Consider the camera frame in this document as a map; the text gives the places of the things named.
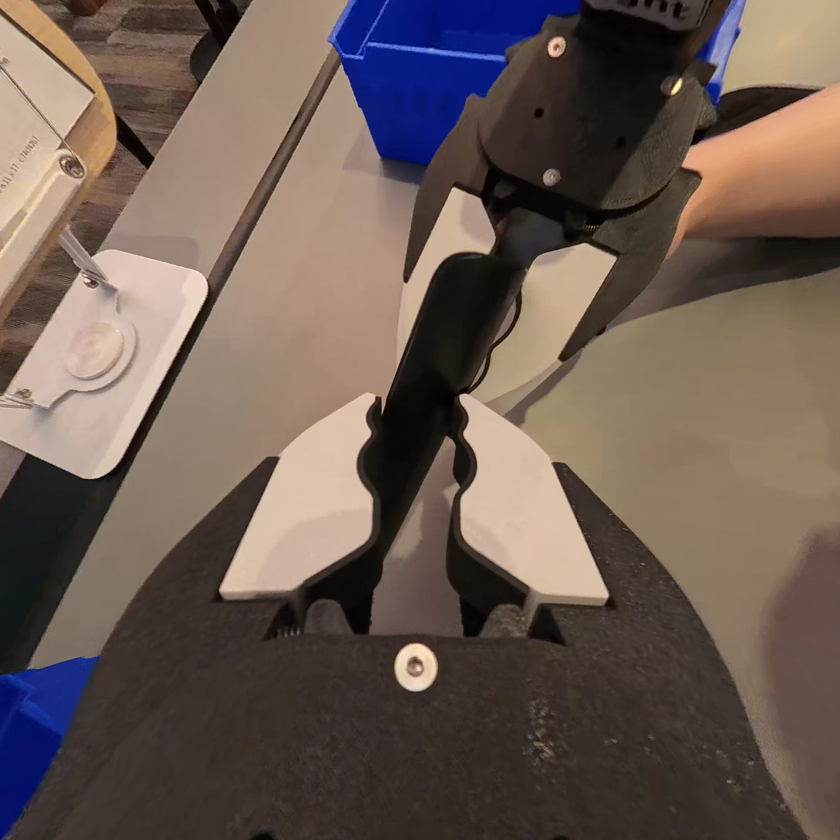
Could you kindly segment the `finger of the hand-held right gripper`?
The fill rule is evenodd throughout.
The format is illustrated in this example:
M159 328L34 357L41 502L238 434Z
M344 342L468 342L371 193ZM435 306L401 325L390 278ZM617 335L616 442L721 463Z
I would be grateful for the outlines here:
M614 255L592 245L537 257L470 394L491 403L549 372L615 263Z
M403 284L398 314L398 360L403 357L438 266L451 255L489 254L495 243L496 231L480 197L453 186L408 281Z

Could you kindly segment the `instruction sheet on stand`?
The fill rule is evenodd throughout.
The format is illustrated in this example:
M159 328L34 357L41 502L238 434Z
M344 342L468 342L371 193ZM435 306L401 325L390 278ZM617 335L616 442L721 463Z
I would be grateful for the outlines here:
M100 176L105 164L110 161L116 147L117 130L109 95L105 92L89 60L70 37L35 2L2 2L2 14L11 18L25 33L33 36L93 92L93 100L66 138L66 145L70 152L85 165L87 176L44 244L29 263L25 273L20 277L10 297L5 301L1 300L1 317L5 322L27 286L35 279L48 252L57 245L59 234L78 210L81 200L90 191L91 185Z

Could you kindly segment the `black mat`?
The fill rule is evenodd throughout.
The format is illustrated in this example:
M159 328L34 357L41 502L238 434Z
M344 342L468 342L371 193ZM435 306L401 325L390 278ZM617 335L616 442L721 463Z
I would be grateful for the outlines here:
M717 104L717 121L707 131L706 139L756 122L823 89L802 86L752 86L726 92Z

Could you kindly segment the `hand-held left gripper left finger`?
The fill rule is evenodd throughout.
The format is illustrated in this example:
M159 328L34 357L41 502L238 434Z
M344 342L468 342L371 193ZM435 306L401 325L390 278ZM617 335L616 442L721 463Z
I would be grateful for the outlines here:
M223 601L287 601L300 616L319 600L368 608L382 574L366 556L380 512L361 456L381 414L381 398L364 393L281 451L219 586Z

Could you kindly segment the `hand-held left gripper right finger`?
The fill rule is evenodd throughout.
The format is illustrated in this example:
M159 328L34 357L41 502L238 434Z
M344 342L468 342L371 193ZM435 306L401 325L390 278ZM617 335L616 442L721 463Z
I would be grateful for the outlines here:
M457 397L447 576L481 616L512 604L603 607L610 598L551 458L471 395Z

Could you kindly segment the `person's right forearm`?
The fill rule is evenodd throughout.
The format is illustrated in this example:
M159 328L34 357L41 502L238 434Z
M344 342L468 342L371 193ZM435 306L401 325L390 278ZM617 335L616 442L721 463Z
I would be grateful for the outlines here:
M685 238L837 238L839 85L703 140L684 167L700 183L668 256Z

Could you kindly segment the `white stand base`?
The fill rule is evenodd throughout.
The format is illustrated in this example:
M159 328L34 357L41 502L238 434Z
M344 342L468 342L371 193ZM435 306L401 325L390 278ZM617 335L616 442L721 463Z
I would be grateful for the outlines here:
M200 272L120 250L93 257L2 398L1 439L73 476L116 468L207 299Z

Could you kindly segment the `black remote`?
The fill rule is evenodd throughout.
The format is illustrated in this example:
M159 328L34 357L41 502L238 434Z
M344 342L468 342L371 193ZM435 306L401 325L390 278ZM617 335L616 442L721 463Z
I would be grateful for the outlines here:
M524 275L508 259L473 253L447 257L435 270L361 461L378 515L372 545L357 565L365 593L378 585L449 430L456 398L477 378Z

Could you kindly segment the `blue plastic bin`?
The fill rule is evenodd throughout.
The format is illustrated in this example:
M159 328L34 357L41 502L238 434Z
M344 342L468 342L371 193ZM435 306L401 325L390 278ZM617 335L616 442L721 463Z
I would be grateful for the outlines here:
M348 2L329 37L383 159L429 165L470 95L485 97L506 50L572 1Z
M1 676L1 838L36 792L98 657Z

